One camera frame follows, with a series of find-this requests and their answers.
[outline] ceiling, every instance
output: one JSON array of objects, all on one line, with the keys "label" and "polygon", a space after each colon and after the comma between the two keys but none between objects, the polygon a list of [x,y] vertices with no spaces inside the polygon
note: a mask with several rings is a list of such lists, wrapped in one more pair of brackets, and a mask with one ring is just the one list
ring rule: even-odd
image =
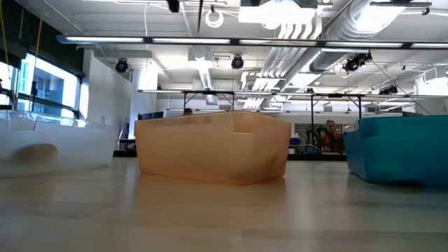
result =
[{"label": "ceiling", "polygon": [[[106,1],[85,0],[16,0],[32,13],[39,15],[42,8],[44,20],[70,35],[97,36],[144,36],[144,8],[146,5],[117,4]],[[341,9],[348,0],[332,0],[333,8],[323,14],[325,24]],[[448,21],[448,1],[432,0],[432,13],[423,16],[421,10],[406,10],[399,15],[385,30],[376,35],[374,40],[384,41],[447,41],[448,26],[441,25]],[[227,1],[227,7],[217,9],[237,12],[239,0]],[[239,38],[274,38],[279,29],[268,30],[260,24],[239,23],[237,17],[225,15],[224,23],[219,28],[210,28],[202,19],[200,33],[197,33],[197,6],[185,6],[185,18],[180,13],[170,13],[157,6],[149,6],[146,11],[148,36],[200,36],[200,37],[239,37]],[[188,48],[186,45],[150,45],[148,50],[153,53],[162,73],[160,82],[166,87],[192,83],[199,78],[197,70],[187,68]],[[104,50],[146,50],[145,45],[113,45],[104,46]],[[219,53],[215,67],[211,69],[212,79],[239,80],[242,71],[231,69],[230,63],[234,54],[244,58],[244,69],[259,69],[265,63],[270,48],[214,46],[213,53]],[[351,92],[369,90],[373,85],[387,81],[389,77],[403,76],[409,69],[420,69],[427,64],[448,64],[448,51],[415,51],[415,50],[373,50],[374,61],[388,76],[385,76],[377,66],[369,63],[361,71],[353,73],[348,78],[340,76],[340,66],[331,74],[318,79],[314,87],[316,92],[343,92],[350,87]],[[134,66],[144,66],[146,59],[130,59]],[[400,84],[407,91],[412,91],[413,78],[400,79]]]}]

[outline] wooden floor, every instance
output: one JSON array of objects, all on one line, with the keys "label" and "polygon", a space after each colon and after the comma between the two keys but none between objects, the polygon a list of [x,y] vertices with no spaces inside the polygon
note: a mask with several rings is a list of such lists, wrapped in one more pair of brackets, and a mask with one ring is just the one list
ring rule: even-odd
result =
[{"label": "wooden floor", "polygon": [[448,191],[371,185],[345,162],[216,185],[104,169],[0,178],[0,251],[448,251]]}]

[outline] exposed ductwork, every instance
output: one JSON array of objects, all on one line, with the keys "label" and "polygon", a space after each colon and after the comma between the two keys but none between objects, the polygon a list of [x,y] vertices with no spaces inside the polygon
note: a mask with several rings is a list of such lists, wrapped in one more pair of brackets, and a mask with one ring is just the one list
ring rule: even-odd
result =
[{"label": "exposed ductwork", "polygon": [[[370,40],[402,12],[405,7],[371,6],[372,0],[353,0],[341,15],[323,32],[322,39],[335,41]],[[303,88],[333,68],[347,56],[346,52],[328,52],[308,49],[301,60],[286,76],[291,88]],[[307,78],[298,78],[300,72],[313,72]]]}]

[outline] blue plastic bin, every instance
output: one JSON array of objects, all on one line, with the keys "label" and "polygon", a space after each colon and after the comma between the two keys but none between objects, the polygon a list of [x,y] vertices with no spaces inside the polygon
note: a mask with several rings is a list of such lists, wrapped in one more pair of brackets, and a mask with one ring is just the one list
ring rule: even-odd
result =
[{"label": "blue plastic bin", "polygon": [[448,116],[365,118],[344,133],[349,170],[371,183],[448,188]]}]

